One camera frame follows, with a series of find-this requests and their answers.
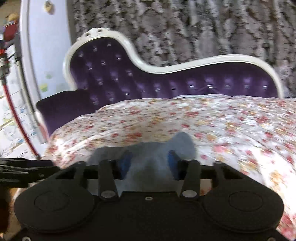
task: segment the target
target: purple cushion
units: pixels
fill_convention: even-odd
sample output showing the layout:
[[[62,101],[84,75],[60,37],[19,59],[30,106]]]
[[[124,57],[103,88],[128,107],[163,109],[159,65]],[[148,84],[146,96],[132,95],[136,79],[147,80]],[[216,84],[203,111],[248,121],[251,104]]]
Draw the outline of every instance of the purple cushion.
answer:
[[[85,90],[64,91],[37,102],[49,136],[76,117],[96,111]]]
[[[272,78],[248,63],[220,63],[168,74],[140,70],[115,39],[82,45],[70,61],[78,89],[88,90],[96,109],[127,99],[172,98],[183,94],[278,97]]]

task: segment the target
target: gray cloth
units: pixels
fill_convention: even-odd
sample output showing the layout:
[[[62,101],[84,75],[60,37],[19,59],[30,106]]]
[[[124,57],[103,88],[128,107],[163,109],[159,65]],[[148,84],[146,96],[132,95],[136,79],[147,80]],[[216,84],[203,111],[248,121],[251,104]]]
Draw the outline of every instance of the gray cloth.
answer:
[[[101,160],[119,159],[125,151],[133,154],[131,167],[124,180],[115,180],[119,195],[122,191],[179,191],[182,182],[175,181],[168,166],[168,153],[174,150],[181,159],[195,159],[196,151],[188,134],[181,132],[167,142],[141,142],[127,147],[96,149],[87,165]],[[98,181],[89,180],[88,190],[97,195]]]

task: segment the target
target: pink flower pattern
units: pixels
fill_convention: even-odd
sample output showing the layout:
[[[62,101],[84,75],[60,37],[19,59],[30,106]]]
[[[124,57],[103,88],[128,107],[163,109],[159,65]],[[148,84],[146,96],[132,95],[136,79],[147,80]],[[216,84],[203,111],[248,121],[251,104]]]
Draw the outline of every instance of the pink flower pattern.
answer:
[[[126,100],[56,130],[44,159],[66,168],[96,148],[189,134],[203,165],[222,161],[277,192],[285,213],[278,230],[296,238],[296,99],[184,96]],[[202,182],[201,194],[211,189]]]

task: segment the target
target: red wire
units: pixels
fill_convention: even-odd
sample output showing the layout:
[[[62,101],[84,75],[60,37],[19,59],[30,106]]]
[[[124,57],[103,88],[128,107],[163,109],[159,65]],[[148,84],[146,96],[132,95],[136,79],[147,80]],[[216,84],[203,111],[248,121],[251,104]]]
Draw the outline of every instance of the red wire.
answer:
[[[10,95],[9,95],[9,91],[8,91],[8,88],[7,88],[7,85],[6,84],[3,85],[3,89],[4,89],[4,92],[5,92],[5,96],[6,96],[6,99],[8,101],[9,107],[10,107],[10,109],[12,111],[13,117],[15,118],[15,121],[16,121],[16,123],[17,123],[17,125],[18,125],[18,127],[19,127],[19,129],[20,129],[20,131],[21,131],[21,133],[22,133],[25,141],[29,145],[29,147],[30,147],[31,151],[33,152],[33,154],[35,155],[36,159],[37,160],[40,160],[39,154],[36,152],[35,148],[33,147],[33,145],[31,143],[31,141],[29,140],[29,138],[28,138],[28,136],[27,136],[24,128],[22,127],[22,124],[20,123],[20,120],[19,120],[19,118],[17,116],[17,113],[15,112],[15,108],[14,108],[13,103],[11,101],[11,98],[10,98]]]

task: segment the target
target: patterned curtain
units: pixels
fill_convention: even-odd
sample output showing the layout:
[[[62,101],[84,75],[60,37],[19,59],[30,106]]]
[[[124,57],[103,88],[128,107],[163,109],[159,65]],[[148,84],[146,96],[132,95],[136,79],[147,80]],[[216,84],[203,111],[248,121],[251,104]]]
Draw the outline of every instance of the patterned curtain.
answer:
[[[73,0],[77,36],[106,27],[128,36],[140,56],[167,66],[247,54],[277,71],[296,96],[296,5],[291,0]]]

